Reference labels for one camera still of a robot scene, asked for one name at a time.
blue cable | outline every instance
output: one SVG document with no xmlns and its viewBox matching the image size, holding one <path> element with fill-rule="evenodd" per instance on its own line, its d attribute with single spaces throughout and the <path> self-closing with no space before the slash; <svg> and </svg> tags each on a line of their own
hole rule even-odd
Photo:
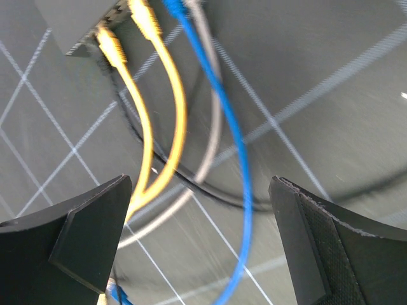
<svg viewBox="0 0 407 305">
<path fill-rule="evenodd" d="M 127 294 L 125 293 L 125 291 L 120 287 L 117 286 L 117 284 L 115 283 L 110 283 L 107 286 L 107 290 L 109 291 L 110 296 L 117 302 L 120 303 L 120 299 L 121 299 L 121 303 L 123 305 L 133 305 L 133 303 L 131 303 L 128 299 L 127 299 Z"/>
<path fill-rule="evenodd" d="M 230 281 L 226 288 L 223 290 L 222 294 L 213 303 L 214 305 L 225 304 L 230 297 L 233 295 L 237 285 L 239 284 L 247 258 L 249 256 L 249 251 L 251 247 L 251 231 L 252 231 L 252 191 L 251 191 L 251 178 L 249 171 L 249 162 L 247 159 L 247 152 L 245 144 L 243 142 L 242 133 L 240 131 L 237 119 L 233 113 L 228 96 L 223 88 L 223 85 L 219 82 L 216 77 L 212 67 L 210 66 L 209 60 L 206 56 L 204 48 L 199 40 L 195 29 L 191 25 L 188 17 L 186 16 L 186 8 L 181 0 L 162 0 L 163 4 L 167 7 L 169 13 L 184 27 L 185 34 L 187 35 L 190 43 L 197 54 L 197 57 L 201 63 L 202 69 L 205 71 L 207 78 L 212 85 L 213 89 L 216 90 L 219 95 L 219 99 L 222 104 L 224 115 L 230 126 L 233 139 L 237 146 L 238 157 L 240 161 L 240 167 L 243 176 L 243 188 L 244 188 L 244 225 L 242 233 L 242 244 L 240 247 L 240 255 L 238 262 L 235 266 L 235 270 L 230 278 Z"/>
</svg>

ethernet cable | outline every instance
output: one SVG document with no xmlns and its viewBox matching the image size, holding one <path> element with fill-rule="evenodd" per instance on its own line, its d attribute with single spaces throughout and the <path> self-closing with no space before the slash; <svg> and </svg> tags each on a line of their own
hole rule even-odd
<svg viewBox="0 0 407 305">
<path fill-rule="evenodd" d="M 99 298 L 97 299 L 97 305 L 107 305 L 106 294 L 99 294 Z"/>
<path fill-rule="evenodd" d="M 135 106 L 140 115 L 142 132 L 144 136 L 144 150 L 140 175 L 134 190 L 134 194 L 140 194 L 147 186 L 149 173 L 151 170 L 151 163 L 153 160 L 153 129 L 151 127 L 146 105 L 144 104 L 140 91 L 133 82 L 133 79 L 125 65 L 127 60 L 117 37 L 107 28 L 100 26 L 97 29 L 96 39 L 100 44 L 99 48 L 105 54 L 111 66 L 115 67 L 120 76 L 123 78 L 128 91 L 134 99 Z"/>
<path fill-rule="evenodd" d="M 128 105 L 123 100 L 122 96 L 119 94 L 120 90 L 118 88 L 117 82 L 114 78 L 112 73 L 110 74 L 111 82 L 114 88 L 114 93 L 118 97 L 118 101 L 120 102 L 121 109 L 123 111 L 123 115 L 125 118 L 128 127 L 134 136 L 135 140 L 139 141 L 140 143 L 143 142 L 143 138 L 140 133 L 137 131 L 134 121 L 132 119 L 132 115 L 129 113 Z M 155 141 L 155 145 L 157 146 L 157 150 L 153 152 L 153 157 L 157 160 L 162 166 L 165 166 L 168 156 L 164 153 L 163 149 L 160 147 L 160 144 Z M 226 205 L 228 207 L 233 208 L 244 208 L 244 200 L 242 197 L 229 194 L 225 191 L 222 191 L 205 181 L 201 184 L 198 184 L 194 181 L 195 174 L 188 170 L 185 166 L 181 163 L 178 164 L 177 170 L 174 172 L 174 175 L 181 181 L 188 189 L 191 189 L 195 194 L 201 194 L 206 196 L 216 203 Z M 259 200 L 253 197 L 252 201 L 253 211 L 255 212 L 262 212 L 262 213 L 272 213 L 273 206 L 270 200 Z"/>
<path fill-rule="evenodd" d="M 221 68 L 219 61 L 216 56 L 216 52 L 214 46 L 212 44 L 212 38 L 210 35 L 209 26 L 207 24 L 205 15 L 202 14 L 202 9 L 197 1 L 186 1 L 193 12 L 194 19 L 196 21 L 197 30 L 199 36 L 201 37 L 203 46 L 205 48 L 206 53 L 208 54 L 208 58 L 210 60 L 210 65 L 214 69 L 216 76 L 221 79 Z M 197 184 L 201 184 L 212 164 L 212 160 L 214 159 L 218 146 L 219 141 L 221 138 L 221 130 L 222 130 L 222 112 L 221 112 L 221 104 L 219 101 L 219 97 L 217 93 L 212 90 L 212 123 L 210 127 L 210 134 L 208 139 L 208 145 L 203 156 L 202 162 L 195 174 L 194 180 Z M 193 194 L 193 190 L 187 189 L 185 190 L 169 207 L 167 207 L 160 215 L 155 217 L 151 222 L 146 224 L 140 230 L 135 232 L 132 236 L 122 240 L 119 242 L 118 249 L 124 248 L 127 245 L 132 244 L 133 242 L 140 240 L 141 238 L 145 237 L 156 228 L 161 226 L 164 222 L 170 219 L 178 210 L 180 210 L 191 198 Z"/>
<path fill-rule="evenodd" d="M 133 305 L 125 291 L 113 280 L 109 279 L 107 284 L 107 293 L 119 304 L 122 305 Z"/>
<path fill-rule="evenodd" d="M 170 182 L 178 166 L 179 160 L 181 159 L 186 135 L 186 102 L 184 88 L 174 61 L 161 39 L 161 29 L 156 21 L 154 11 L 148 6 L 146 0 L 129 0 L 128 7 L 132 12 L 134 22 L 140 28 L 144 37 L 150 40 L 153 44 L 169 75 L 176 103 L 176 127 L 167 164 L 164 166 L 164 169 L 156 180 L 144 192 L 141 194 L 133 194 L 130 199 L 126 222 L 136 211 L 158 196 L 158 194 Z"/>
<path fill-rule="evenodd" d="M 242 278 L 242 274 L 244 272 L 245 264 L 247 262 L 251 247 L 252 190 L 247 152 L 245 144 L 243 142 L 242 133 L 237 123 L 235 114 L 233 113 L 233 109 L 231 108 L 231 105 L 229 103 L 228 96 L 223 88 L 223 85 L 219 82 L 216 73 L 212 70 L 209 60 L 205 54 L 204 48 L 202 47 L 194 28 L 192 27 L 190 21 L 186 16 L 186 8 L 184 7 L 181 0 L 162 0 L 162 2 L 167 7 L 169 13 L 173 17 L 178 19 L 180 24 L 183 26 L 185 34 L 187 35 L 193 49 L 195 50 L 195 53 L 201 63 L 203 70 L 207 75 L 210 84 L 212 85 L 213 89 L 217 91 L 217 94 L 219 95 L 223 106 L 224 114 L 229 123 L 233 139 L 236 142 L 236 146 L 238 149 L 245 199 L 244 227 L 242 233 L 242 244 L 237 265 L 225 290 L 214 303 L 214 305 L 223 305 L 233 295 L 235 289 L 237 288 L 237 285 Z"/>
</svg>

yellow cable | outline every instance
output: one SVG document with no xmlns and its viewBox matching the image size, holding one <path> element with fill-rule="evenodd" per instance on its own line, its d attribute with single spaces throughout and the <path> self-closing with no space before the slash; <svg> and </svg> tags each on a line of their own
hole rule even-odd
<svg viewBox="0 0 407 305">
<path fill-rule="evenodd" d="M 97 299 L 97 305 L 107 305 L 106 294 L 99 294 L 99 298 Z"/>
<path fill-rule="evenodd" d="M 167 74 L 169 75 L 176 103 L 176 126 L 167 164 L 148 189 L 146 189 L 142 194 L 133 194 L 130 200 L 126 222 L 136 211 L 147 205 L 152 199 L 158 196 L 158 194 L 170 182 L 178 166 L 179 160 L 181 159 L 186 135 L 186 101 L 184 88 L 175 63 L 161 39 L 161 29 L 156 20 L 154 11 L 148 6 L 146 0 L 129 0 L 128 5 L 130 11 L 132 12 L 134 22 L 140 28 L 146 39 L 152 42 L 158 56 L 163 62 Z"/>
<path fill-rule="evenodd" d="M 151 170 L 151 162 L 153 160 L 153 130 L 146 105 L 144 104 L 140 91 L 137 89 L 125 65 L 127 60 L 116 36 L 110 30 L 101 27 L 98 30 L 96 38 L 99 41 L 99 47 L 109 60 L 110 64 L 117 68 L 121 78 L 123 78 L 140 116 L 144 138 L 144 150 L 139 180 L 137 181 L 134 194 L 141 194 L 147 186 L 149 173 Z"/>
</svg>

gray floor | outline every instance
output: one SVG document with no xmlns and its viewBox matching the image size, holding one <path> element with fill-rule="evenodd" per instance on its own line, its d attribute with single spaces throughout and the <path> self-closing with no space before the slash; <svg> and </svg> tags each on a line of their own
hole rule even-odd
<svg viewBox="0 0 407 305">
<path fill-rule="evenodd" d="M 180 26 L 159 1 L 190 109 L 182 163 L 194 170 L 210 123 L 209 85 Z M 336 201 L 407 165 L 407 1 L 215 1 L 205 5 L 230 100 L 247 135 L 255 195 L 273 175 Z M 81 194 L 120 173 L 134 180 L 142 147 L 88 58 L 67 58 L 30 1 L 0 12 L 0 220 Z M 116 31 L 167 151 L 174 106 L 167 75 L 132 22 Z M 240 193 L 226 124 L 208 181 Z M 174 179 L 136 228 L 181 189 Z M 407 184 L 346 207 L 407 229 Z M 236 263 L 242 212 L 202 196 L 140 244 L 119 250 L 135 304 L 210 304 Z M 272 215 L 254 216 L 247 274 L 230 304 L 296 304 Z"/>
</svg>

gray cable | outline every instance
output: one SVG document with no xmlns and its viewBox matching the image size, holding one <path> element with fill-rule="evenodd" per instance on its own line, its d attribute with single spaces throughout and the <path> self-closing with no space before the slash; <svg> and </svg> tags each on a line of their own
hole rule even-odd
<svg viewBox="0 0 407 305">
<path fill-rule="evenodd" d="M 184 0 L 186 7 L 191 11 L 192 17 L 194 19 L 195 26 L 197 27 L 197 32 L 203 44 L 203 48 L 208 56 L 210 65 L 212 66 L 217 77 L 221 79 L 221 68 L 219 61 L 216 56 L 214 46 L 212 44 L 212 36 L 210 34 L 208 21 L 205 17 L 205 13 L 200 6 L 200 0 Z M 221 138 L 222 129 L 222 109 L 219 101 L 219 97 L 214 90 L 212 90 L 212 123 L 210 125 L 210 134 L 208 139 L 208 146 L 206 148 L 203 160 L 195 174 L 194 180 L 197 184 L 201 184 L 212 164 L 214 159 L 219 141 Z M 180 210 L 191 198 L 193 191 L 190 189 L 185 190 L 176 200 L 171 204 L 165 211 L 163 211 L 159 216 L 154 218 L 151 222 L 146 224 L 140 230 L 134 233 L 134 235 L 126 238 L 119 242 L 118 249 L 124 248 L 131 243 L 140 240 L 144 236 L 148 235 L 156 228 L 161 226 L 164 222 L 170 219 L 178 210 Z"/>
</svg>

